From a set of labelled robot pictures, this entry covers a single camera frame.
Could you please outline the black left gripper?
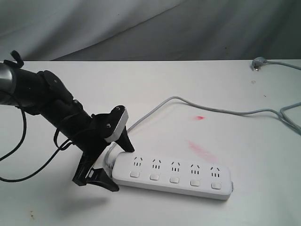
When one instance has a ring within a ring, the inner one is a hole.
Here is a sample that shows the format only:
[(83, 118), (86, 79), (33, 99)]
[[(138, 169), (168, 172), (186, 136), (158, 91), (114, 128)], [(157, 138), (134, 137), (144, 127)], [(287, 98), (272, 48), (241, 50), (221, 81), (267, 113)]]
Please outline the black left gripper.
[[(111, 143), (104, 140), (105, 121), (109, 113), (101, 113), (89, 116), (84, 110), (79, 110), (74, 121), (79, 124), (79, 131), (76, 132), (72, 141), (82, 150), (83, 154), (79, 161), (72, 181), (78, 186), (87, 184), (103, 187), (111, 192), (119, 191), (119, 186), (107, 175), (103, 168), (94, 169), (93, 165), (100, 157), (105, 148)], [(124, 127), (117, 144), (125, 152), (135, 151)]]

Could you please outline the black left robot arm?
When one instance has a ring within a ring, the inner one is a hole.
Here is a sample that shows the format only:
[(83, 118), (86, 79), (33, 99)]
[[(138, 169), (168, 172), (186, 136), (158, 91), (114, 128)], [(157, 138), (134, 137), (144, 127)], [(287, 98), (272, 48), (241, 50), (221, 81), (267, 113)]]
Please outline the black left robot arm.
[(43, 116), (55, 127), (54, 138), (58, 138), (59, 134), (67, 138), (57, 145), (58, 152), (71, 145), (82, 151), (72, 179), (75, 184), (118, 191), (119, 186), (105, 170), (95, 169), (94, 164), (113, 142), (126, 152), (134, 151), (126, 129), (127, 109), (118, 105), (110, 113), (89, 115), (54, 73), (24, 70), (19, 53), (12, 51), (11, 56), (12, 60), (4, 60), (0, 64), (0, 103), (20, 109), (22, 116)]

